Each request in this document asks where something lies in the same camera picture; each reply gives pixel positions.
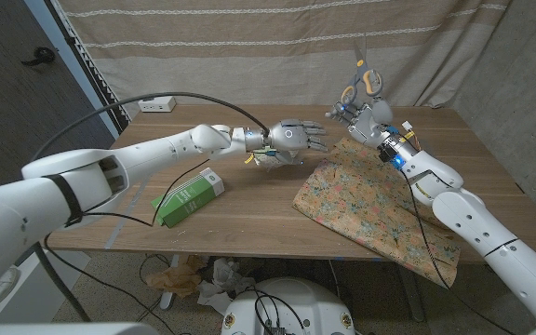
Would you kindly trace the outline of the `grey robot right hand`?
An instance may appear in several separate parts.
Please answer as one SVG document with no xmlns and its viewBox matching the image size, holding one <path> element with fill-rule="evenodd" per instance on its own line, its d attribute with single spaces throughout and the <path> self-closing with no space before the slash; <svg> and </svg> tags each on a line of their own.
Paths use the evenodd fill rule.
<svg viewBox="0 0 536 335">
<path fill-rule="evenodd" d="M 402 167 L 419 152 L 392 126 L 392 109 L 385 100 L 361 106 L 337 101 L 325 117 L 340 122 L 360 144 L 376 149 L 384 163 Z"/>
</svg>

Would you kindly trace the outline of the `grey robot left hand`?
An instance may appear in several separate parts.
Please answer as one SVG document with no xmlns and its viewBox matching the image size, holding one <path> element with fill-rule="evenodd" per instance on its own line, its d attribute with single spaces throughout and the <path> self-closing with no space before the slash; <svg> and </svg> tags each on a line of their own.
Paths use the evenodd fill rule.
<svg viewBox="0 0 536 335">
<path fill-rule="evenodd" d="M 266 140 L 270 147 L 279 151 L 312 149 L 326 152 L 328 147 L 320 139 L 326 134 L 323 126 L 315 121 L 286 119 L 269 128 Z"/>
</svg>

